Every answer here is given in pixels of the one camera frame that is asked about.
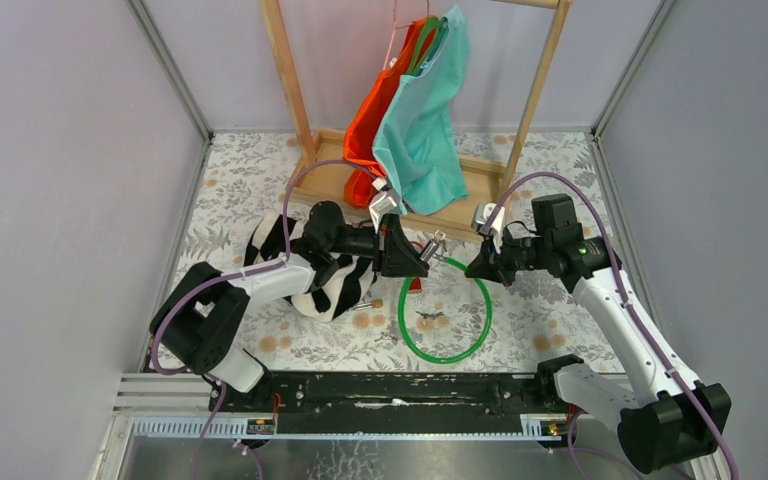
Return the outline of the red cable lock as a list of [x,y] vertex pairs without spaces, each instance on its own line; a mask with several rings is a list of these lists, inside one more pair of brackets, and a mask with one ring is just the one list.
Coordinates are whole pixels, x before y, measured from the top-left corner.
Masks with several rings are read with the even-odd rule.
[[[411,241],[411,244],[414,246],[414,248],[420,252],[423,249],[423,245],[415,240]],[[407,284],[407,293],[408,294],[419,294],[422,292],[422,282],[421,279],[418,277],[414,277],[411,279],[406,280]]]

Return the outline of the green cable lock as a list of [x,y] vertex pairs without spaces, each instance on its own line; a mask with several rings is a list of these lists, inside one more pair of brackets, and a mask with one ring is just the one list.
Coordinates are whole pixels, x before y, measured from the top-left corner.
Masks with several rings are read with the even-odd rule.
[[401,282],[395,306],[396,328],[417,359],[435,366],[465,362],[485,349],[495,323],[495,307],[486,282],[465,276],[466,265],[435,254],[430,276],[420,278],[422,292],[408,294]]

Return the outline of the green lock silver keys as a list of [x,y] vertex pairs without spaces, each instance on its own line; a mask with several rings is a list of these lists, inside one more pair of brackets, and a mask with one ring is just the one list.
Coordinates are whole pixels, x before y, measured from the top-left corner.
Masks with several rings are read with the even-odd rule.
[[442,230],[436,230],[433,237],[430,239],[432,250],[436,254],[441,254],[446,251],[447,236]]

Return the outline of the brass padlock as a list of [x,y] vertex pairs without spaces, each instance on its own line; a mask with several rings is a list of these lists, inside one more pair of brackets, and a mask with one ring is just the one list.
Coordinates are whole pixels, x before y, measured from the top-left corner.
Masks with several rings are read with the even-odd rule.
[[382,299],[374,299],[368,302],[362,302],[353,307],[353,310],[355,311],[362,311],[362,310],[368,310],[368,309],[378,309],[383,306],[383,300]]

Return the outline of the small silver keys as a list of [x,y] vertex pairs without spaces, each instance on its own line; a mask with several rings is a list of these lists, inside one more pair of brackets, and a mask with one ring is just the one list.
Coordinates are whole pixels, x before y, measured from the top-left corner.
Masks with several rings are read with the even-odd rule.
[[390,334],[389,332],[382,332],[382,333],[379,335],[379,337],[376,339],[376,342],[378,342],[378,341],[393,341],[393,342],[395,342],[395,341],[396,341],[396,339],[395,339],[395,337],[394,337],[392,334]]

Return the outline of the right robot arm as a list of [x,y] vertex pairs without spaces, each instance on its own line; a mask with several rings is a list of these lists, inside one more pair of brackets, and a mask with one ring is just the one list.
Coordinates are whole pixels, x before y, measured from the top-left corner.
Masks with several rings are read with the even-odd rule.
[[642,473],[715,453],[731,409],[720,384],[707,385],[668,345],[639,307],[628,277],[604,238],[587,238],[566,194],[532,202],[535,232],[513,236],[503,209],[480,204],[472,227],[483,241],[469,278],[511,285],[519,271],[546,271],[596,321],[629,385],[595,373],[574,355],[538,366],[535,402],[557,412],[572,404],[615,432],[628,461]]

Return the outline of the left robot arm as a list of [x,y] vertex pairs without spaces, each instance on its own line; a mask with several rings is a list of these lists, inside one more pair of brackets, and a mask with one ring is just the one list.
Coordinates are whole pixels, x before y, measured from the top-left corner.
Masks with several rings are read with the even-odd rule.
[[266,367],[234,347],[234,337],[249,308],[323,289],[344,256],[367,263],[390,278],[425,277],[433,245],[417,249],[403,231],[400,217],[386,213],[367,224],[346,222],[332,201],[315,204],[296,240],[281,224],[286,253],[223,273],[206,262],[191,267],[161,305],[150,325],[151,361],[163,370],[158,350],[165,347],[182,370],[232,389],[232,398],[248,411],[269,401]]

